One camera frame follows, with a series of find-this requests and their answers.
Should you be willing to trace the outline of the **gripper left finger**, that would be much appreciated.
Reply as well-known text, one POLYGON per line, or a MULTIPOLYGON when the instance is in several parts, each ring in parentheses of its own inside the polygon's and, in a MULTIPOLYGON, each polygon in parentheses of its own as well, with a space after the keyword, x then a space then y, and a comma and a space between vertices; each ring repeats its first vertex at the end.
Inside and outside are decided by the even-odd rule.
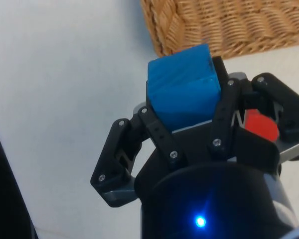
POLYGON ((90 180, 110 207, 121 207, 137 199, 132 170, 147 139, 153 142, 169 173, 188 165, 183 149, 146 97, 131 119, 118 119, 112 124, 90 180))

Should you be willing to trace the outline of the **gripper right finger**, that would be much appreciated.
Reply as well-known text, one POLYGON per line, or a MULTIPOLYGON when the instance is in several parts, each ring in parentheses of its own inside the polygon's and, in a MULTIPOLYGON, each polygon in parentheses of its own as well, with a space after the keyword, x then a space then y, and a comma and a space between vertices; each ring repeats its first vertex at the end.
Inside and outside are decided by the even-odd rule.
POLYGON ((271 73, 249 81, 243 73, 229 76, 220 56, 212 58, 221 98, 211 123, 209 149, 217 159, 245 152, 272 161, 299 160, 299 95, 271 73), (243 128, 247 110, 258 110, 277 124, 270 142, 243 128))

